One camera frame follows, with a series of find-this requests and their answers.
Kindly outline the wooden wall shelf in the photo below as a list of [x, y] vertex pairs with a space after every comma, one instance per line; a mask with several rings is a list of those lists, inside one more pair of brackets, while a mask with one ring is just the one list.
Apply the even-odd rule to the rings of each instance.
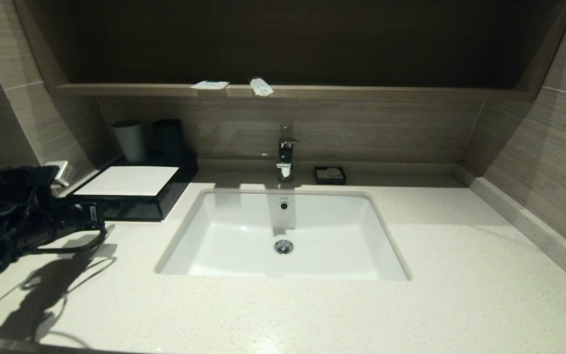
[[[269, 98], [384, 99], [384, 100], [510, 100], [533, 101], [534, 92], [516, 89], [427, 87], [330, 87], [273, 85]], [[189, 84], [63, 84], [55, 94], [79, 96], [175, 96], [191, 98], [253, 98], [249, 85], [231, 84], [224, 89], [201, 90]]]

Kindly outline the white rectangular plate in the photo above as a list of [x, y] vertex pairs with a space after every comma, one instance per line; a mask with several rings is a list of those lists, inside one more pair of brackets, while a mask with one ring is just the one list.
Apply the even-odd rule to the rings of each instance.
[[156, 196], [179, 167], [111, 166], [74, 191], [77, 196]]

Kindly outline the white toothbrush packet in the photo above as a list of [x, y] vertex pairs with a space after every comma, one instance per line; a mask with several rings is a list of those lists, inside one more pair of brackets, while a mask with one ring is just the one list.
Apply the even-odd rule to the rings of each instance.
[[254, 94], [259, 97], [268, 97], [274, 93], [273, 88], [263, 78], [251, 78], [249, 82]]

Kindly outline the black amenity tray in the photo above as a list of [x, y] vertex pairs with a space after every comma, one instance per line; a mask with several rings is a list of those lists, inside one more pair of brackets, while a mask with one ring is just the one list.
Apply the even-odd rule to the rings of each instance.
[[108, 200], [104, 219], [121, 221], [157, 222], [166, 217], [156, 200]]

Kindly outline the grey plastic cup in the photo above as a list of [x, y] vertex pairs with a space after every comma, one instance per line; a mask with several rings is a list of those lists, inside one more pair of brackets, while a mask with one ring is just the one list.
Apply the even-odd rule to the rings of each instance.
[[128, 163], [144, 163], [147, 160], [143, 123], [140, 120], [117, 121], [112, 124], [112, 131]]

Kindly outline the black soap dish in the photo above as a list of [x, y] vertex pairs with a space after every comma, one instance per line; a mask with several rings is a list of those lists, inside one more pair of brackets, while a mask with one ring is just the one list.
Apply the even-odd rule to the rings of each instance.
[[324, 170], [328, 167], [314, 167], [314, 177], [316, 184], [328, 184], [328, 185], [344, 185], [347, 182], [346, 174], [342, 167], [337, 167], [340, 169], [342, 178], [328, 178]]

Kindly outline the white sink basin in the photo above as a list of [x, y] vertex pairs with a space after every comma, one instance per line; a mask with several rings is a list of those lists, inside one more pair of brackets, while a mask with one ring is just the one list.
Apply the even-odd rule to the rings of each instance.
[[[294, 251], [279, 255], [277, 240]], [[159, 259], [160, 275], [407, 282], [368, 195], [204, 190]]]

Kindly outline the black plastic cup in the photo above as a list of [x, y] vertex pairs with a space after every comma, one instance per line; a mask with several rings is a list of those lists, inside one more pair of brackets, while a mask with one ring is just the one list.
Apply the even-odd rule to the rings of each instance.
[[178, 164], [184, 159], [182, 122], [179, 119], [159, 119], [152, 124], [157, 144], [166, 161]]

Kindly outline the black amenity box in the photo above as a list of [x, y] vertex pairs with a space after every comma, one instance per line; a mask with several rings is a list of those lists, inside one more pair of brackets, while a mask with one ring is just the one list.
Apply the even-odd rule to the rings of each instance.
[[[180, 170], [171, 177], [171, 180], [164, 186], [164, 188], [159, 192], [156, 196], [151, 197], [137, 197], [137, 196], [77, 196], [74, 195], [74, 191], [78, 188], [83, 186], [88, 182], [88, 180], [92, 179], [94, 176], [99, 174], [100, 172], [106, 170], [108, 167], [111, 166], [165, 166], [165, 167], [179, 167]], [[198, 172], [198, 160], [197, 155], [193, 151], [186, 152], [184, 159], [178, 163], [171, 163], [164, 159], [163, 155], [159, 152], [153, 151], [149, 154], [148, 160], [141, 164], [132, 164], [128, 163], [124, 156], [121, 156], [111, 162], [108, 166], [106, 166], [103, 170], [99, 171], [90, 179], [83, 182], [79, 187], [69, 193], [69, 196], [81, 200], [81, 201], [94, 201], [94, 202], [101, 202], [102, 204], [106, 204], [108, 200], [156, 200], [159, 202], [162, 211], [164, 212], [165, 218], [169, 215], [171, 209], [179, 200], [180, 196], [186, 190], [187, 186], [191, 183], [195, 175]]]

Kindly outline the chrome faucet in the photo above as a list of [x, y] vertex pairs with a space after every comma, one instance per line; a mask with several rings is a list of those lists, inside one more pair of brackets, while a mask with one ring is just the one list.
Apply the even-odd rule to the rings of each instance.
[[279, 169], [277, 179], [280, 183], [290, 183], [293, 181], [294, 147], [299, 141], [293, 137], [292, 124], [283, 124], [280, 133], [277, 144], [276, 167]]

